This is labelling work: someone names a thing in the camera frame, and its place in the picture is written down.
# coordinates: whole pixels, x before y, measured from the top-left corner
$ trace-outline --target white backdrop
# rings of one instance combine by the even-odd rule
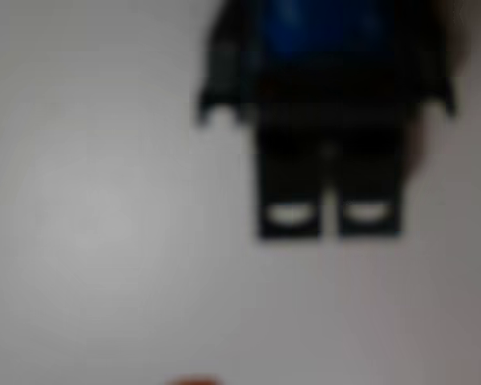
[[[406,235],[262,245],[192,122],[217,3],[0,0],[0,385],[481,385],[481,4]]]

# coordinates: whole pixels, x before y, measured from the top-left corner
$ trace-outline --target black lego legs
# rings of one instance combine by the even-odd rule
[[[338,195],[344,237],[394,236],[401,229],[403,130],[318,137],[261,129],[257,133],[259,229],[265,239],[319,237],[325,182]],[[325,148],[336,148],[325,152]],[[375,219],[356,210],[380,209]]]

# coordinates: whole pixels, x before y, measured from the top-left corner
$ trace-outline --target blue torso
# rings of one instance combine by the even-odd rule
[[[377,55],[388,50],[390,20],[380,0],[267,0],[265,43],[280,59],[315,52]]]

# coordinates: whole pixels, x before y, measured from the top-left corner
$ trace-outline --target white surface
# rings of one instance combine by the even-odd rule
[[[0,0],[0,385],[481,385],[481,6],[406,236],[288,245],[249,134],[193,128],[215,9]]]

